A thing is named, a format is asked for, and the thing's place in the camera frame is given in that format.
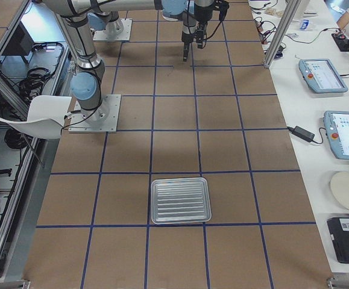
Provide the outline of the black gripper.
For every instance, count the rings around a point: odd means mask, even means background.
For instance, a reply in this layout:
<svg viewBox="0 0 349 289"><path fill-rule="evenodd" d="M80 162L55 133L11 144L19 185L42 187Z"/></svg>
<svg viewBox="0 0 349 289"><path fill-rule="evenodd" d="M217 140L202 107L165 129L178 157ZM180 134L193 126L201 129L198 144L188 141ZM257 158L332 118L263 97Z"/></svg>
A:
<svg viewBox="0 0 349 289"><path fill-rule="evenodd" d="M197 26L197 22L194 18L183 19L183 29L181 35L181 41L184 43L183 46L183 61L187 61L189 56L189 45L195 41L197 48L203 49L206 46L207 38L207 22L200 22Z"/></svg>
<svg viewBox="0 0 349 289"><path fill-rule="evenodd" d="M213 15L214 0L194 0L194 16L200 23L208 22Z"/></svg>

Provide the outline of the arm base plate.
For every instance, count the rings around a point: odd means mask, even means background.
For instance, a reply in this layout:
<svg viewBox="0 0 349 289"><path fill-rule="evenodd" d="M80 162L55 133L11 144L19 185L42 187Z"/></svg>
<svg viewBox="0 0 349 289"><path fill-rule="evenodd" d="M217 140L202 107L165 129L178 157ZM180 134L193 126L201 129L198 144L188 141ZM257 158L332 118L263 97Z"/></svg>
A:
<svg viewBox="0 0 349 289"><path fill-rule="evenodd" d="M105 30L95 31L94 42L128 42L131 36L132 19L118 19L109 22Z"/></svg>
<svg viewBox="0 0 349 289"><path fill-rule="evenodd" d="M70 133L99 133L117 131L121 95L102 96L102 104L96 112L89 117L91 112L73 114L72 125L68 127Z"/></svg>

